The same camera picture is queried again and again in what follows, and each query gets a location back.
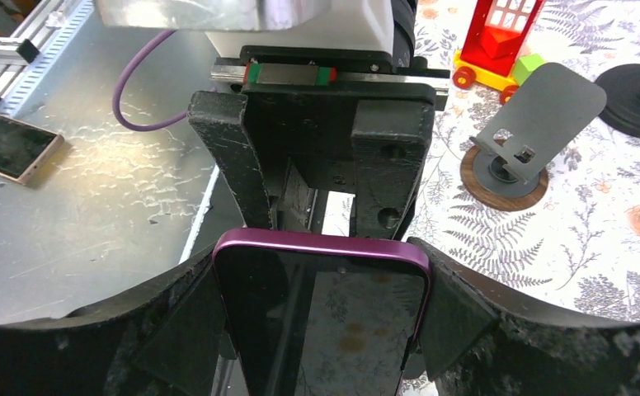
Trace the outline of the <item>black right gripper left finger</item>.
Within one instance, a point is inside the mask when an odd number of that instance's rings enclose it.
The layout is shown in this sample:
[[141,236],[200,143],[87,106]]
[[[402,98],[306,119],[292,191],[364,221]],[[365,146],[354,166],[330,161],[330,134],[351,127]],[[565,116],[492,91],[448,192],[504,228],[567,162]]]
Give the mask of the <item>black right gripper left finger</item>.
[[65,317],[0,325],[0,395],[208,395],[223,332],[200,253]]

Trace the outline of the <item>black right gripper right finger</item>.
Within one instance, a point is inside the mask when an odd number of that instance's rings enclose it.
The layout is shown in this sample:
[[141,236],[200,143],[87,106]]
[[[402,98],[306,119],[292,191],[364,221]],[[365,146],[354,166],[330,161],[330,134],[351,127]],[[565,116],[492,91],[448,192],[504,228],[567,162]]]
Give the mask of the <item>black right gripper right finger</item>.
[[640,395],[640,323],[546,303],[412,238],[433,271],[419,344],[442,395]]

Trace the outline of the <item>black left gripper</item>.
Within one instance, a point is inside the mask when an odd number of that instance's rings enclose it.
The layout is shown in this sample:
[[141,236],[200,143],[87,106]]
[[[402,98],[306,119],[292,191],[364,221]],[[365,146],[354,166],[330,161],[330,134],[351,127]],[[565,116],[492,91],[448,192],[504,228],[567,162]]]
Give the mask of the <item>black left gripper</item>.
[[380,52],[246,46],[218,58],[187,118],[244,223],[317,230],[331,191],[353,197],[350,235],[401,240],[413,220],[450,73]]

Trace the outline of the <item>purple-edged smartphone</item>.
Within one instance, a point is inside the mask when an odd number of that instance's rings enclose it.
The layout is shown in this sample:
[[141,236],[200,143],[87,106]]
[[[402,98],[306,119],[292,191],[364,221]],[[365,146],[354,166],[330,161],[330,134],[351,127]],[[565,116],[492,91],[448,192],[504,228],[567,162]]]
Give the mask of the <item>purple-edged smartphone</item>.
[[254,228],[214,274],[251,395],[394,395],[431,288],[409,243]]

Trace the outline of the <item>black round-base phone stand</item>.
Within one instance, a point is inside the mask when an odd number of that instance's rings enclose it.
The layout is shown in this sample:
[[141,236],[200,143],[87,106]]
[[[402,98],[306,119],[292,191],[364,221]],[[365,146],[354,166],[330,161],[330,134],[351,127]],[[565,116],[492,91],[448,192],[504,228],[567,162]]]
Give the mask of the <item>black round-base phone stand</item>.
[[603,72],[595,84],[607,102],[600,118],[611,128],[640,139],[640,64],[622,64]]

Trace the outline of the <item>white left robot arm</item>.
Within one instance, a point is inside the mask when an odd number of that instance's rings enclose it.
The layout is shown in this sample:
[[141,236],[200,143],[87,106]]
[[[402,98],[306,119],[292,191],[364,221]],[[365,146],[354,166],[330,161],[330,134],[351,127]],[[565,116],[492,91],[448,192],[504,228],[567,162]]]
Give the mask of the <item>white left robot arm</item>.
[[330,192],[352,195],[352,237],[399,240],[412,221],[449,72],[415,53],[414,1],[99,1],[108,26],[203,31],[216,92],[185,117],[246,226],[318,233]]

